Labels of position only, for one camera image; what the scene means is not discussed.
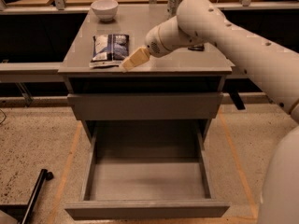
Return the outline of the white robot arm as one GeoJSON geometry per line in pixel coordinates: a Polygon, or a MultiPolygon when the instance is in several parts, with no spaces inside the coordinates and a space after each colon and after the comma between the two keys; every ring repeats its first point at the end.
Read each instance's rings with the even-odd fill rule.
{"type": "MultiPolygon", "coordinates": [[[[151,29],[121,68],[205,42],[299,122],[299,54],[231,23],[208,0],[183,0],[176,16],[151,29]]],[[[279,142],[269,162],[257,224],[299,224],[299,127],[279,142]]]]}

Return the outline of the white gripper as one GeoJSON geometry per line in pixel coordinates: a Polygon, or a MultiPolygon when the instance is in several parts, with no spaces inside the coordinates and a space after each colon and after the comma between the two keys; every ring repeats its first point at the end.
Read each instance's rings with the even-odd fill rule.
{"type": "Polygon", "coordinates": [[[127,72],[135,67],[146,63],[150,59],[150,55],[160,58],[164,56],[164,47],[160,42],[158,28],[152,28],[146,35],[145,47],[136,49],[131,55],[123,60],[120,69],[127,72]]]}

